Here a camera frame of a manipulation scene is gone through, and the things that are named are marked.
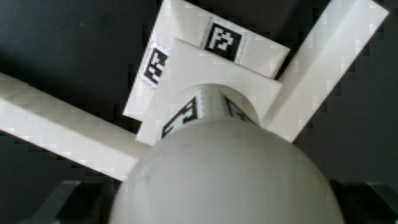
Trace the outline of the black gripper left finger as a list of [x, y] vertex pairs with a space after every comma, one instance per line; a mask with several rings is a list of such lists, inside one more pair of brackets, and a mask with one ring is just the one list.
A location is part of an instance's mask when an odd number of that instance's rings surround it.
[[112, 182], [64, 181], [17, 224], [108, 224], [115, 191]]

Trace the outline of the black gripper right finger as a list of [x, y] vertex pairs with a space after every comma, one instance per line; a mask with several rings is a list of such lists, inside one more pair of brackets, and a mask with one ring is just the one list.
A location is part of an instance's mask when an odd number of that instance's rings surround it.
[[398, 224], [398, 192], [376, 182], [330, 181], [344, 224]]

